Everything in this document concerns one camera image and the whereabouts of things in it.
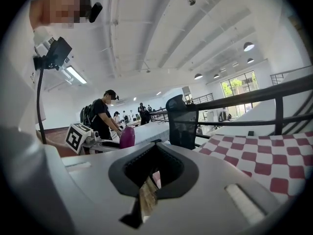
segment ceiling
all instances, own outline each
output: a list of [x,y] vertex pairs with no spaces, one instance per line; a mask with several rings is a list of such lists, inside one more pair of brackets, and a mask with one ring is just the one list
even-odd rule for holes
[[[50,27],[73,48],[71,64],[87,84],[63,84],[63,90],[100,92],[114,89],[122,99],[199,83],[226,68],[230,74],[264,56],[246,0],[92,0],[103,10],[96,22],[73,28]],[[243,52],[252,41],[256,48]],[[240,65],[234,70],[233,62]],[[49,79],[49,86],[57,84]]]

